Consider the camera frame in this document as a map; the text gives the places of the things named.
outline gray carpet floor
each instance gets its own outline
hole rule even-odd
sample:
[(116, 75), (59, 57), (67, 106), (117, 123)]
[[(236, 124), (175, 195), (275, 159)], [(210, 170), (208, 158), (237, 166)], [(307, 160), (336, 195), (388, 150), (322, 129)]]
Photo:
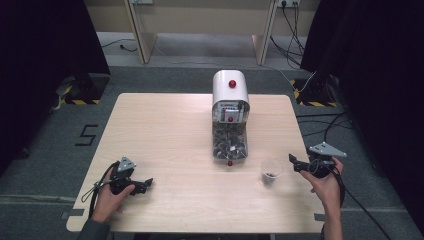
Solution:
[[(78, 195), (91, 159), (119, 94), (124, 92), (212, 93), (214, 68), (111, 67), (111, 77), (97, 105), (62, 105), (43, 124), (28, 147), (29, 157), (14, 160), (0, 178), (0, 239), (74, 239), (62, 214), (69, 212)], [(340, 113), (337, 107), (306, 107), (296, 104), (289, 82), (275, 70), (242, 70), (251, 94), (284, 94), (296, 115)], [(284, 71), (289, 79), (305, 78), (301, 71)], [(298, 118), (305, 147), (323, 142), (334, 116)], [(343, 180), (350, 192), (370, 211), (392, 239), (423, 239), (404, 209), (390, 182), (373, 168), (349, 115), (339, 118), (327, 142), (346, 152)], [(80, 134), (96, 135), (91, 146)], [(386, 239), (370, 218), (346, 195), (342, 209), (345, 239)], [(133, 234), (116, 233), (115, 239), (132, 239)], [(182, 238), (153, 235), (152, 239)], [(226, 235), (221, 239), (254, 239)], [(275, 239), (319, 239), (319, 234), (281, 234)]]

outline human hand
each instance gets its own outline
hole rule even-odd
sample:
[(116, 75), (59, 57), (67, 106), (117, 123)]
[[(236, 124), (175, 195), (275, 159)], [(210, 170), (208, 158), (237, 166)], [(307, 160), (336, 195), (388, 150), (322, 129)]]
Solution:
[[(339, 174), (343, 171), (343, 164), (335, 157), (336, 168)], [(340, 208), (340, 187), (336, 177), (333, 174), (328, 174), (324, 178), (316, 178), (307, 171), (300, 171), (300, 174), (312, 184), (311, 192), (315, 192), (318, 198), (322, 201), (326, 210), (336, 207)]]
[[(105, 179), (109, 180), (112, 169), (106, 174)], [(115, 195), (112, 193), (109, 184), (105, 184), (99, 191), (96, 207), (94, 208), (91, 219), (93, 221), (104, 223), (113, 215), (115, 211), (122, 213), (121, 203), (134, 190), (134, 185), (127, 186), (121, 193)]]

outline wooden table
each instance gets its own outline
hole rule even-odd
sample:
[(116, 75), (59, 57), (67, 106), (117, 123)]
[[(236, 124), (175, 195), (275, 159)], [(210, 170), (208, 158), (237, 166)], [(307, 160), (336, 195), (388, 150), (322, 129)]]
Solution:
[[(80, 198), (107, 167), (127, 156), (131, 178), (154, 178), (146, 194), (129, 196), (111, 230), (150, 233), (319, 232), (323, 213), (309, 182), (293, 171), (292, 153), (306, 160), (290, 99), (249, 95), (249, 156), (228, 165), (212, 157), (212, 95), (125, 93), (119, 96), (93, 157), (67, 228), (80, 231), (89, 200)], [(270, 188), (260, 182), (263, 159), (279, 158), (285, 171)]]

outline small cup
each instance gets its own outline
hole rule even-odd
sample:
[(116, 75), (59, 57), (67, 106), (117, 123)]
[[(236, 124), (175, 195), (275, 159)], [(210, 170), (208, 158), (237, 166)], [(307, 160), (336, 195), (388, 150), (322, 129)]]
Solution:
[(274, 181), (283, 174), (284, 168), (281, 160), (266, 159), (261, 164), (261, 182), (270, 187)]

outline wall socket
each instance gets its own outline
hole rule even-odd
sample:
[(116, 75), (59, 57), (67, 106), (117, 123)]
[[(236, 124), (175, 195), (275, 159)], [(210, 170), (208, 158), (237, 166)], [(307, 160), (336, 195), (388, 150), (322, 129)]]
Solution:
[[(300, 0), (285, 0), (286, 1), (286, 8), (294, 8), (295, 3), (297, 3), (297, 6), (299, 7)], [(277, 6), (283, 7), (283, 0), (277, 0)]]

